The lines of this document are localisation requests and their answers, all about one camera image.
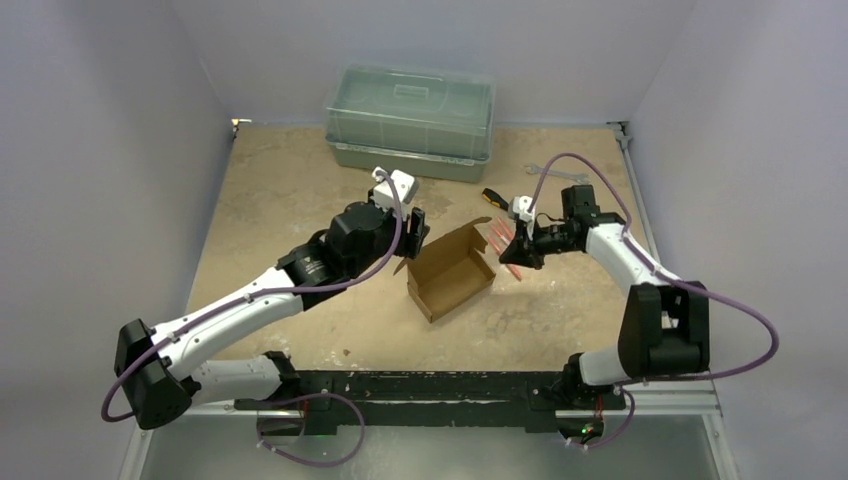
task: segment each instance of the orange marker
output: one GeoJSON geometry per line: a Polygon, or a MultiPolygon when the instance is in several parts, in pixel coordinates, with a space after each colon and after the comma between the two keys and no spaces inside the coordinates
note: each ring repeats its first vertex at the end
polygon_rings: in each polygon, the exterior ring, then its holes
{"type": "Polygon", "coordinates": [[[504,222],[503,219],[501,219],[501,217],[497,217],[497,219],[498,219],[498,223],[501,224],[501,228],[504,229],[506,236],[509,238],[510,241],[512,241],[512,239],[515,238],[515,234],[512,233],[512,229],[509,228],[509,225],[507,225],[506,222],[504,222]]]}
{"type": "MultiPolygon", "coordinates": [[[[489,245],[491,245],[492,248],[495,249],[495,252],[498,255],[503,253],[503,249],[498,245],[498,243],[495,241],[494,238],[492,238],[491,235],[486,235],[486,238],[489,240],[489,245]]],[[[509,271],[512,272],[513,275],[515,275],[515,278],[518,279],[519,282],[521,281],[521,272],[518,271],[518,267],[516,267],[515,265],[507,265],[506,268],[508,268],[509,271]]]]}
{"type": "Polygon", "coordinates": [[[491,228],[492,232],[494,232],[494,234],[497,235],[502,242],[504,242],[504,245],[509,245],[509,239],[506,238],[506,235],[501,231],[500,228],[496,227],[495,225],[489,225],[489,228],[491,228]]]}

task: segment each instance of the beige work surface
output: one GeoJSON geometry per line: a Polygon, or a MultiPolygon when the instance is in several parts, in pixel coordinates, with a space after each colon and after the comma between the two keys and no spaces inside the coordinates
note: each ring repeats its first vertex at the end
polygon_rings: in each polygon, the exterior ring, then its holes
{"type": "MultiPolygon", "coordinates": [[[[480,184],[421,179],[414,205],[426,212],[432,228],[428,239],[482,215],[506,218],[482,199],[481,190],[492,188],[507,199],[532,195],[539,177],[526,174],[524,164],[544,165],[563,151],[596,162],[637,217],[610,130],[507,128],[497,130],[493,160],[480,184]]],[[[589,172],[569,159],[555,168],[589,172]]],[[[618,211],[603,184],[594,176],[592,183],[602,210],[618,211]]],[[[569,185],[549,177],[537,211],[561,216],[560,190],[569,185]]],[[[241,128],[189,310],[256,278],[313,232],[327,228],[346,205],[365,200],[372,186],[369,172],[335,163],[320,128],[241,128]]],[[[638,219],[633,233],[645,245],[638,219]]],[[[522,269],[522,282],[497,265],[491,248],[485,258],[496,269],[494,285],[433,324],[407,294],[406,271],[392,275],[399,261],[394,258],[362,285],[269,325],[216,358],[280,350],[291,353],[299,369],[559,370],[572,353],[615,342],[625,298],[589,256],[548,256],[543,270],[522,269]]]]}

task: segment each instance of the gray wall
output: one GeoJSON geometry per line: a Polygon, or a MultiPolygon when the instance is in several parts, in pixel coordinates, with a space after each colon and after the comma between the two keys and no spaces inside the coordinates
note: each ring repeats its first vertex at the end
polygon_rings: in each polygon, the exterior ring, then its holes
{"type": "MultiPolygon", "coordinates": [[[[848,3],[701,0],[633,119],[665,262],[777,324],[775,359],[718,382],[743,478],[848,470],[848,3]]],[[[713,365],[766,349],[714,308],[713,365]]]]}
{"type": "Polygon", "coordinates": [[[497,120],[630,117],[695,0],[174,0],[233,116],[318,122],[337,68],[483,71],[497,120]]]}
{"type": "Polygon", "coordinates": [[[184,308],[231,126],[167,0],[4,7],[0,477],[115,478],[116,334],[184,308]]]}

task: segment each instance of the cardboard box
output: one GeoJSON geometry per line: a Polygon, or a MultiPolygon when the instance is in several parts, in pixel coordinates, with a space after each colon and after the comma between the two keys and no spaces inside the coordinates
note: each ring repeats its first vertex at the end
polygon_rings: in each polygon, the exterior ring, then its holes
{"type": "Polygon", "coordinates": [[[495,271],[480,255],[486,239],[474,228],[490,221],[480,217],[424,245],[418,258],[404,260],[409,296],[430,323],[445,316],[495,281],[495,271]]]}

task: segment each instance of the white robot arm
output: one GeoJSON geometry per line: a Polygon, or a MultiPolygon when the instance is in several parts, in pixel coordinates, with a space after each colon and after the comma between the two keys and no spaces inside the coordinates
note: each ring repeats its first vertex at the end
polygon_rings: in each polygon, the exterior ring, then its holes
{"type": "Polygon", "coordinates": [[[591,185],[564,189],[562,202],[564,220],[540,227],[532,199],[516,197],[508,210],[516,222],[516,235],[500,262],[540,269],[545,255],[582,251],[601,264],[627,295],[617,345],[573,355],[563,371],[564,393],[594,398],[599,391],[634,378],[707,370],[707,298],[664,280],[680,278],[633,240],[618,214],[600,211],[591,185]],[[672,328],[663,327],[663,315],[676,320],[672,328]]]}
{"type": "Polygon", "coordinates": [[[410,207],[417,182],[396,170],[389,185],[387,175],[376,169],[372,176],[377,185],[366,202],[348,205],[327,230],[316,232],[244,287],[153,328],[135,320],[121,329],[115,373],[123,379],[119,383],[141,428],[164,425],[191,405],[268,398],[286,375],[288,362],[280,352],[251,360],[209,359],[250,333],[364,280],[372,273],[362,274],[381,257],[382,266],[392,254],[418,255],[429,227],[424,212],[410,207]],[[129,371],[143,355],[149,358],[129,371]]]}

